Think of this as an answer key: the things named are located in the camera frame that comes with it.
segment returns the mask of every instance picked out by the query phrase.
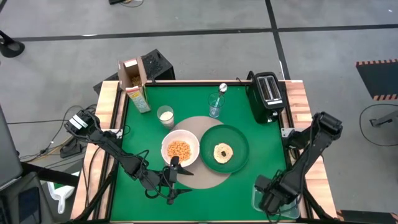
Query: cup of milk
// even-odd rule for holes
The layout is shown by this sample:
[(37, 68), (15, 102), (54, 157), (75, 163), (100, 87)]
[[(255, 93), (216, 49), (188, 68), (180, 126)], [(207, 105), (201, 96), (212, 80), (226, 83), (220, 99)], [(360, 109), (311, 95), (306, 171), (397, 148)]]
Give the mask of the cup of milk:
[(174, 110), (171, 106), (164, 105), (157, 109), (157, 117), (166, 128), (174, 127)]

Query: cereal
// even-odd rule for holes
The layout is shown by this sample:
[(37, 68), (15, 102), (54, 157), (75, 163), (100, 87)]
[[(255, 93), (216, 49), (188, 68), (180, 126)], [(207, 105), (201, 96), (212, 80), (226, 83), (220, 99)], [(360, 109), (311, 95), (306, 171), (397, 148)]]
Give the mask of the cereal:
[(167, 146), (167, 155), (170, 158), (178, 156), (180, 158), (180, 163), (182, 161), (187, 161), (191, 157), (189, 144), (185, 141), (172, 141), (169, 146)]

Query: green tabletop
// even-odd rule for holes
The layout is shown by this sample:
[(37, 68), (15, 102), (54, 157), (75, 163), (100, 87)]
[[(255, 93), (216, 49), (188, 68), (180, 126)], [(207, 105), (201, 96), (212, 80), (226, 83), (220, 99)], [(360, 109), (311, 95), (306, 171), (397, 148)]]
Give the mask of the green tabletop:
[[(171, 106), (175, 124), (192, 116), (208, 116), (208, 95), (217, 91), (217, 86), (148, 86), (146, 94), (152, 110), (140, 114), (134, 103), (129, 102), (126, 125), (131, 131), (124, 136), (123, 149), (134, 154), (149, 149), (148, 169), (161, 170), (165, 164), (160, 148), (169, 130), (157, 119), (157, 109), (162, 105)], [(250, 147), (248, 163), (216, 187), (194, 189), (179, 195), (173, 205), (167, 205), (162, 197), (147, 198), (139, 181), (133, 181), (120, 168), (112, 221), (267, 220), (264, 213), (253, 209), (252, 190), (259, 174), (272, 178), (277, 170), (286, 168), (279, 125), (276, 122), (256, 123), (243, 86), (229, 86), (224, 97), (225, 104), (218, 119), (238, 128), (246, 136)], [(180, 183), (175, 187), (188, 188)]]

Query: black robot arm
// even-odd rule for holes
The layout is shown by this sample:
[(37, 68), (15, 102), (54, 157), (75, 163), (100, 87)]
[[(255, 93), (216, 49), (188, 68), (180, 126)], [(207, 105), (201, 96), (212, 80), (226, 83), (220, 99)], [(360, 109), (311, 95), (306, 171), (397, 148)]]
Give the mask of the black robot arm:
[(293, 202), (304, 191), (304, 177), (322, 152), (337, 140), (343, 127), (341, 121), (322, 112), (313, 117), (310, 127), (302, 132), (293, 131), (287, 138), (287, 148), (304, 149), (289, 170), (272, 180), (259, 175), (255, 188), (263, 193), (259, 208), (268, 215), (280, 213), (279, 208)]
[[(78, 140), (96, 144), (119, 161), (128, 176), (133, 180), (138, 179), (140, 181), (145, 188), (145, 195), (148, 198), (162, 196), (171, 205), (178, 195), (191, 191), (174, 189), (174, 183), (177, 181), (177, 173), (193, 175), (178, 164), (178, 156), (173, 157), (170, 161), (170, 166), (164, 167), (161, 171), (149, 170), (147, 168), (149, 165), (148, 161), (140, 156), (143, 153), (147, 155), (149, 151), (146, 150), (134, 155), (121, 149), (116, 144), (117, 134), (111, 131), (102, 131), (100, 119), (92, 112), (88, 110), (79, 111), (65, 123), (64, 127)], [(160, 192), (161, 187), (169, 187), (169, 194), (167, 196)], [(150, 195), (148, 191), (155, 191), (155, 194)]]

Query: laptop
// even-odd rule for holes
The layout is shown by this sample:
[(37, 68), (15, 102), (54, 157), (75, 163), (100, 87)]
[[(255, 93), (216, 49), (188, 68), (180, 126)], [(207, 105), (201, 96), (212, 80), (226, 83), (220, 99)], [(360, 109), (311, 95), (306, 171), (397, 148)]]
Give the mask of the laptop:
[(0, 105), (0, 187), (21, 174), (21, 162)]

